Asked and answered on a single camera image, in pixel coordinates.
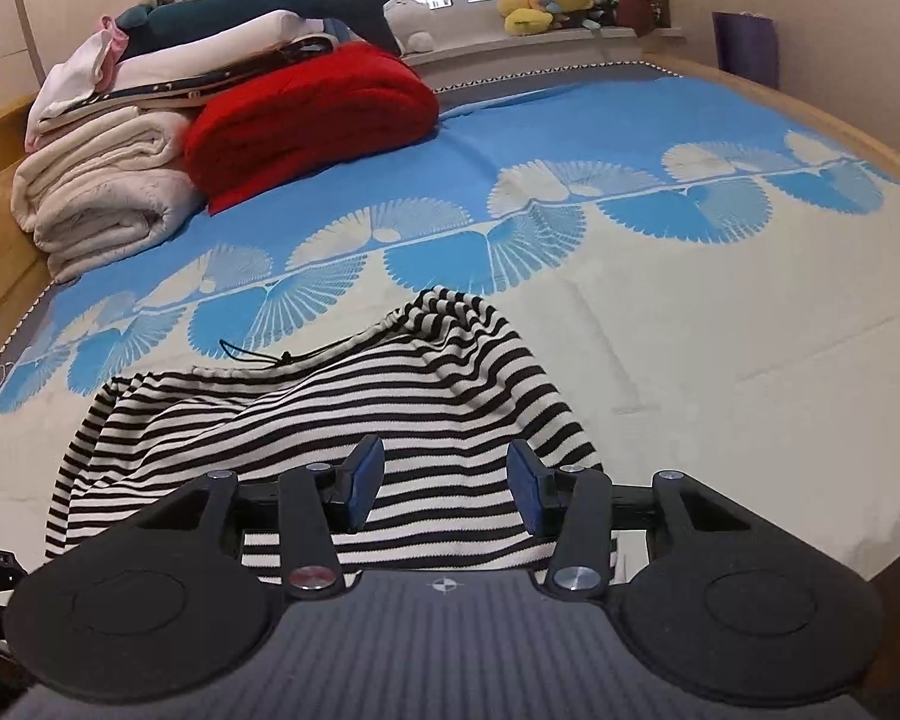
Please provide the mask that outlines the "pink white garment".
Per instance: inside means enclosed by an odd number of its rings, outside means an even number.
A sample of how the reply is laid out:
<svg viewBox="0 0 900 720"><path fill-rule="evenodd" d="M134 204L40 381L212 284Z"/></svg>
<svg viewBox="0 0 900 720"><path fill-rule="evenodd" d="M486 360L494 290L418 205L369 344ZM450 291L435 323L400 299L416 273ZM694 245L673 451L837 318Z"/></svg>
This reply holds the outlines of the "pink white garment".
<svg viewBox="0 0 900 720"><path fill-rule="evenodd" d="M23 149L34 153L46 132L45 121L56 119L73 104L82 103L113 85L116 64L125 54L130 38L113 18L103 16L97 31L63 64L52 66L35 96L27 117Z"/></svg>

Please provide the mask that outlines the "cream folded quilt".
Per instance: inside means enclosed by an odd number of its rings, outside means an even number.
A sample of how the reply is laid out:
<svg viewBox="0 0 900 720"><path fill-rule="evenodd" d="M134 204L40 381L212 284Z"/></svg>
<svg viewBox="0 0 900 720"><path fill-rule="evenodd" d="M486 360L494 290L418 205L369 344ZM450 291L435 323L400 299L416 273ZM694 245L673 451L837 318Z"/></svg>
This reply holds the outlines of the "cream folded quilt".
<svg viewBox="0 0 900 720"><path fill-rule="evenodd" d="M27 156L11 213L55 283L171 238L205 204L183 171L188 115L123 107Z"/></svg>

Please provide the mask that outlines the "white folded bedding stack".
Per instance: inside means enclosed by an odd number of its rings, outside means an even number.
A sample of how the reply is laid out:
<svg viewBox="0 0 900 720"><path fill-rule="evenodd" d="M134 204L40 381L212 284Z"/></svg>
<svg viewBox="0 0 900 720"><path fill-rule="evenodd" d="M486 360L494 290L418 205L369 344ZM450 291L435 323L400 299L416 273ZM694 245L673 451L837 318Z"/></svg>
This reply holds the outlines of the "white folded bedding stack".
<svg viewBox="0 0 900 720"><path fill-rule="evenodd" d="M156 50L132 59L126 59L123 54L116 64L112 87L103 93L140 86L152 89L160 83L206 75L242 60L268 54L270 50L289 46L290 41L297 37L315 36L322 31L322 27L323 21L304 20L290 11L278 10L258 16L237 28L224 29L214 36L198 39L194 43ZM63 127L66 110L56 119L45 121L46 132L41 137L55 128Z"/></svg>

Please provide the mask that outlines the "white plush toy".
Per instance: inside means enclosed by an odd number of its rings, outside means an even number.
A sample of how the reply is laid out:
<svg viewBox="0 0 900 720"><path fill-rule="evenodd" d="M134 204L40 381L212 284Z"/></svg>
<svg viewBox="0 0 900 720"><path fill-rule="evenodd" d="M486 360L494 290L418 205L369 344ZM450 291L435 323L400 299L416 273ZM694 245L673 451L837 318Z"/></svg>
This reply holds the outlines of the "white plush toy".
<svg viewBox="0 0 900 720"><path fill-rule="evenodd" d="M436 39L430 32L432 11L416 0L391 0L383 9L386 22L397 39L401 57L430 54Z"/></svg>

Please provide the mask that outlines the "striped white hooded shirt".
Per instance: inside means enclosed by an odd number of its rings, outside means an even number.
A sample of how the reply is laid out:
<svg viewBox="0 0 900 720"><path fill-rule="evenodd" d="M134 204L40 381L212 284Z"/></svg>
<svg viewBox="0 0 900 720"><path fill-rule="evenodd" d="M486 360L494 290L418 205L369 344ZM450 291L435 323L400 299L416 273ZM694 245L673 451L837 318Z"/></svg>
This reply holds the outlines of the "striped white hooded shirt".
<svg viewBox="0 0 900 720"><path fill-rule="evenodd" d="M365 569L537 571L507 484L514 440L549 466L595 465L595 447L528 344L475 294L432 288L344 340L268 369L192 367L105 383L59 465L50 556L210 472L271 483L341 460L365 436L385 449L367 523L334 541Z"/></svg>

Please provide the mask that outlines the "dark teal shark plush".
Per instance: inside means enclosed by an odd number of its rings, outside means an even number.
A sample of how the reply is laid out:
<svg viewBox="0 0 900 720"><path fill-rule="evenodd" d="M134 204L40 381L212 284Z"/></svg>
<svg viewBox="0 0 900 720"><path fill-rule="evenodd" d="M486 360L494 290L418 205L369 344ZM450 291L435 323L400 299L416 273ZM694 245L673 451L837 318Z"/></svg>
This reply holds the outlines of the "dark teal shark plush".
<svg viewBox="0 0 900 720"><path fill-rule="evenodd" d="M385 18L391 0L180 0L148 8L128 8L116 26L130 42L126 59L156 50L194 43L224 29L286 10L304 20L338 21L352 34L380 49L398 54L397 38Z"/></svg>

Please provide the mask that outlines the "blue white patterned bedsheet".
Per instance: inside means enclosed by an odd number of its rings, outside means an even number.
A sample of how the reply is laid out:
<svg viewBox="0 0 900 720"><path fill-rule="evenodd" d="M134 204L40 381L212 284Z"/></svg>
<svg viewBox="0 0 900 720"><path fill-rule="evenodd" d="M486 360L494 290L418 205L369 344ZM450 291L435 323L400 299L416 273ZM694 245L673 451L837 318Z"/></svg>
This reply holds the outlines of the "blue white patterned bedsheet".
<svg viewBox="0 0 900 720"><path fill-rule="evenodd" d="M385 442L370 567L541 566L505 450L678 468L847 566L900 556L900 183L723 86L481 96L50 294L0 387L37 567L195 476Z"/></svg>

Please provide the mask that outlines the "red folded blanket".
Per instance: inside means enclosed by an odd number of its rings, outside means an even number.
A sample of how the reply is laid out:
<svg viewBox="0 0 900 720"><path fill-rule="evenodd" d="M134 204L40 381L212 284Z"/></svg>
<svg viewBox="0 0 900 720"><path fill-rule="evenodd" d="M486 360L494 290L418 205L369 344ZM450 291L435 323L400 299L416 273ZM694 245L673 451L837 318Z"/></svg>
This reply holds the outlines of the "red folded blanket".
<svg viewBox="0 0 900 720"><path fill-rule="evenodd" d="M325 167L414 145L438 118L436 93L411 67L354 41L212 98L188 130L183 166L219 215Z"/></svg>

